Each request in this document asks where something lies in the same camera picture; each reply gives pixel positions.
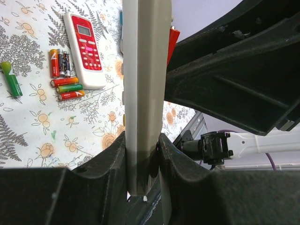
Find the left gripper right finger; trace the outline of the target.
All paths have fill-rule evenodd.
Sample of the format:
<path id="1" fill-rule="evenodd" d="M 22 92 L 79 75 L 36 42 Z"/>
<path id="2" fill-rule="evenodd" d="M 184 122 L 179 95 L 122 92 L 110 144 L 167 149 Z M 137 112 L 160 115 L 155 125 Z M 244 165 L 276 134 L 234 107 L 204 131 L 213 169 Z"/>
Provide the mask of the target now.
<path id="1" fill-rule="evenodd" d="M 298 171 L 220 171 L 198 165 L 159 137 L 166 225 L 297 225 Z"/>

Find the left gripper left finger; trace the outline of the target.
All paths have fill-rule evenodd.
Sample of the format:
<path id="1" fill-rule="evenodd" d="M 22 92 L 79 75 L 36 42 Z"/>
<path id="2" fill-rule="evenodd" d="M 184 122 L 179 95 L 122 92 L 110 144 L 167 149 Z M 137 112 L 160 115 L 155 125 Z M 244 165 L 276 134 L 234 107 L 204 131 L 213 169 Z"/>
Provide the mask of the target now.
<path id="1" fill-rule="evenodd" d="M 73 170 L 0 171 L 3 225 L 123 225 L 126 204 L 124 134 Z"/>

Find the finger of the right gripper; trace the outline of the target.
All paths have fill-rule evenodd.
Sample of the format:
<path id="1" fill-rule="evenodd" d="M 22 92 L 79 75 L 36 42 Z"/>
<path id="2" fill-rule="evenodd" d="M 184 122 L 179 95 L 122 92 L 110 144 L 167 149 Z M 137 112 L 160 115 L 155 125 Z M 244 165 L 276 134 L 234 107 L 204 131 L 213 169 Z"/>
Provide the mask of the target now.
<path id="1" fill-rule="evenodd" d="M 300 11 L 298 0 L 243 0 L 227 14 L 183 39 L 173 51 L 173 67 L 254 36 Z"/>
<path id="2" fill-rule="evenodd" d="M 170 71 L 165 100 L 256 135 L 300 104 L 300 15 Z"/>

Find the grey white remote control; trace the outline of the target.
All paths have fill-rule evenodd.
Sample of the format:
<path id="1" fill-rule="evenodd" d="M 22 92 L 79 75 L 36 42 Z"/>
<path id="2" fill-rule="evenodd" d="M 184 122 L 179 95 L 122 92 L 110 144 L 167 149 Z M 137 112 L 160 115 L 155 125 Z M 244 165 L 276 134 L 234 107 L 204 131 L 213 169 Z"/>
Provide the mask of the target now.
<path id="1" fill-rule="evenodd" d="M 142 196 L 158 174 L 172 3 L 125 0 L 122 9 L 127 189 Z"/>

